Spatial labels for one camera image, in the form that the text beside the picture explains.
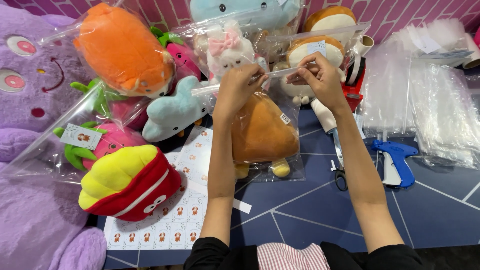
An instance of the purple plush toy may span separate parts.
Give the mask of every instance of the purple plush toy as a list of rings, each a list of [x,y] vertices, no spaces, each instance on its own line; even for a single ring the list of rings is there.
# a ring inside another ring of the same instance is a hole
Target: purple plush toy
[[[36,43],[73,19],[43,19],[1,0],[0,18],[1,170],[81,97],[69,84],[89,78],[68,42]],[[0,177],[0,269],[101,269],[107,243],[101,230],[84,228],[80,190],[41,175]]]

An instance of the pink eye on plush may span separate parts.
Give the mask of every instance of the pink eye on plush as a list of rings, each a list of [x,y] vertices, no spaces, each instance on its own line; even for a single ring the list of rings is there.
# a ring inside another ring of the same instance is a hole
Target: pink eye on plush
[[[25,88],[25,80],[15,71],[0,70],[0,90],[15,93]]]
[[[10,50],[20,56],[32,56],[36,53],[33,43],[21,36],[11,36],[7,39],[7,45]]]

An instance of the scissors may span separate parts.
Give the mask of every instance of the scissors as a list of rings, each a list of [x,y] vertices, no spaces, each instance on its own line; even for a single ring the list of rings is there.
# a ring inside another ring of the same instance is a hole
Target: scissors
[[[333,131],[333,141],[335,143],[335,151],[336,151],[336,156],[338,158],[338,164],[339,168],[335,167],[335,163],[332,160],[332,172],[335,172],[335,184],[337,188],[340,191],[347,191],[348,190],[348,185],[347,185],[347,177],[345,175],[345,170],[344,170],[344,163],[343,163],[343,155],[342,155],[342,147],[340,146],[340,140],[338,139],[338,131],[335,129]],[[343,188],[340,185],[340,179],[343,179]]]

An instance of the pink bow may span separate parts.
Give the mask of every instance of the pink bow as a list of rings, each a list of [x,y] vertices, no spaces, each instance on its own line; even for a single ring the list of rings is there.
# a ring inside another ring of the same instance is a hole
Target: pink bow
[[[239,34],[232,29],[228,29],[225,33],[225,40],[210,38],[208,40],[208,49],[213,57],[220,56],[226,49],[235,48],[239,41]]]

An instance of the light blue plush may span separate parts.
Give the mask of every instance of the light blue plush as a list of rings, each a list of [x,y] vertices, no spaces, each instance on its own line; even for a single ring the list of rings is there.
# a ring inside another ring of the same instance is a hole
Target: light blue plush
[[[190,12],[195,22],[220,17],[236,12],[263,10],[268,16],[257,16],[250,24],[258,25],[263,30],[280,29],[291,22],[299,13],[302,0],[287,0],[281,7],[277,0],[192,0]]]
[[[148,105],[148,121],[143,130],[147,142],[166,140],[207,115],[203,98],[193,97],[191,90],[202,85],[195,76],[181,79],[173,95],[155,99]]]

